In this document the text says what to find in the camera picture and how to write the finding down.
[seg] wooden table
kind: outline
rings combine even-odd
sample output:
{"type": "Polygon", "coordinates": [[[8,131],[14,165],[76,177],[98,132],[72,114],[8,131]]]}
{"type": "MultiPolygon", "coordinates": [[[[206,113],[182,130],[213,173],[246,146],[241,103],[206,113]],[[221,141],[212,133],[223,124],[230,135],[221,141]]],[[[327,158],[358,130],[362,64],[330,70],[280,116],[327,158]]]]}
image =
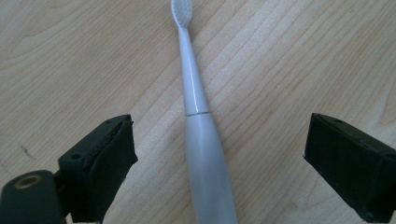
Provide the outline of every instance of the wooden table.
{"type": "MultiPolygon", "coordinates": [[[[304,146],[319,112],[396,147],[396,1],[193,3],[240,223],[362,223],[304,146]]],[[[139,162],[105,223],[193,223],[179,60],[169,1],[1,1],[0,186],[57,171],[85,134],[131,114],[139,162]]]]}

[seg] light wood surface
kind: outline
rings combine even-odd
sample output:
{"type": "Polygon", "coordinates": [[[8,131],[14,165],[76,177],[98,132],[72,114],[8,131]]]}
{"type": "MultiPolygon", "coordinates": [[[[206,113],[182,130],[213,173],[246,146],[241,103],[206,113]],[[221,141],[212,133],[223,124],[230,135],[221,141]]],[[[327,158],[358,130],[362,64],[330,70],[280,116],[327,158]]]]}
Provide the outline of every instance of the light wood surface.
{"type": "MultiPolygon", "coordinates": [[[[193,4],[240,223],[363,223],[304,146],[319,112],[396,147],[396,1],[193,4]]],[[[0,1],[0,187],[121,114],[139,162],[105,223],[193,223],[170,2],[0,1]]]]}

